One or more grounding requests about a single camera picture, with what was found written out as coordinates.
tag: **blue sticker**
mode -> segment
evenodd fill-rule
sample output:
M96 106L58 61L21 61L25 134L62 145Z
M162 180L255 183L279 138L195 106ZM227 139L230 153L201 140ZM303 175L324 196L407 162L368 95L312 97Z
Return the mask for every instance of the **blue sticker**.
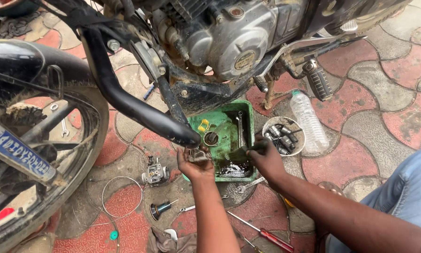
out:
M33 176L48 181L56 175L56 169L34 153L14 135L0 125L0 154L25 167Z

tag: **rubber footpeg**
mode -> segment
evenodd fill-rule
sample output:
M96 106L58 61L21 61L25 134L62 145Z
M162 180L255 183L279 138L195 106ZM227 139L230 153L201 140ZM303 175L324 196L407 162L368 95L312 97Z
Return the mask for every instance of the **rubber footpeg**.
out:
M310 88L318 100L324 102L333 95L332 88L326 79L325 70L314 59L306 62L303 66Z

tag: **person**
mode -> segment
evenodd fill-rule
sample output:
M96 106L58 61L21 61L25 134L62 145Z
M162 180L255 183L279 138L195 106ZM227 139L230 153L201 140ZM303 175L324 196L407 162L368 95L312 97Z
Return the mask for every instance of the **person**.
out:
M197 252L240 252L214 181L212 162L192 164L188 154L188 149L178 149L177 159L179 170L192 183ZM248 155L272 189L315 221L317 234L325 234L322 228L331 233L326 239L317 238L319 252L421 253L421 150L360 203L338 194L341 191L333 184L317 186L288 174L271 141L264 152L248 151Z

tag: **green cap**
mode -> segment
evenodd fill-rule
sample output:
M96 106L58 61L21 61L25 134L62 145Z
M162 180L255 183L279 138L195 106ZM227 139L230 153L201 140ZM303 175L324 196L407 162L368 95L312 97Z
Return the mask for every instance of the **green cap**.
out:
M115 239L118 238L118 231L114 230L111 232L111 234L109 235L109 238L113 241Z

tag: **green tray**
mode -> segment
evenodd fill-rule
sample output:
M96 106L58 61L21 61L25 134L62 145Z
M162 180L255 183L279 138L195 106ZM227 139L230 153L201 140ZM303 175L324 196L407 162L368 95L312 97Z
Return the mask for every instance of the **green tray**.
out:
M215 163L215 171L220 171L220 165L226 160L225 154L238 148L238 130L237 121L235 120L236 112L243 111L243 128L244 136L249 146L254 143L254 123L253 123L253 107L246 100L235 100L230 104L224 105L210 112L196 115L188 118L192 129L200 133L203 139L206 132L198 131L203 119L209 121L210 128L213 131L221 123L227 122L225 127L219 131L219 140L217 146L210 146L209 150ZM248 173L243 177L215 176L216 182L250 182L256 178L257 170L253 166L247 168Z

